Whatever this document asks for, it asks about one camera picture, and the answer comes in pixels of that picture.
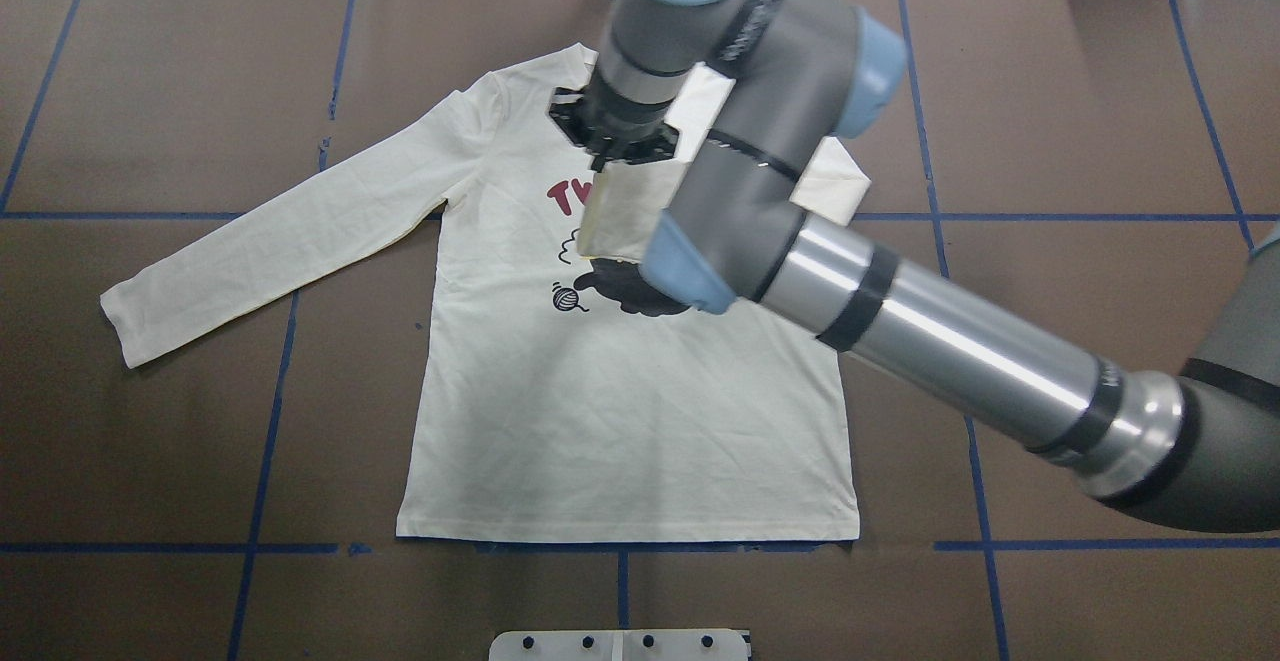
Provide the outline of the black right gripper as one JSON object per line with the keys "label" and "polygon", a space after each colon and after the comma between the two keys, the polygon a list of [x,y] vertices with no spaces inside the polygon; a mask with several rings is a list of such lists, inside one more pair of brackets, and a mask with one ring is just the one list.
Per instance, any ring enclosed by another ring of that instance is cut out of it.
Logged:
{"label": "black right gripper", "polygon": [[548,117],[602,172],[609,163],[640,165],[675,158],[680,131],[666,122],[667,104],[626,99],[611,87],[558,87]]}

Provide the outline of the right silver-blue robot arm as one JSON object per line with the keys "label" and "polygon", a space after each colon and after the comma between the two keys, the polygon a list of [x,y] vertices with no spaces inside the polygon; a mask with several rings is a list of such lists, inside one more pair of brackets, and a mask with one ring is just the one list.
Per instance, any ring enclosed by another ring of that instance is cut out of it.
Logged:
{"label": "right silver-blue robot arm", "polygon": [[579,252],[677,307],[750,302],[1188,532],[1277,529],[1277,233],[1180,370],[1133,371],[824,209],[822,151],[883,114],[911,45],[841,0],[612,0],[594,68],[549,118],[590,158]]}

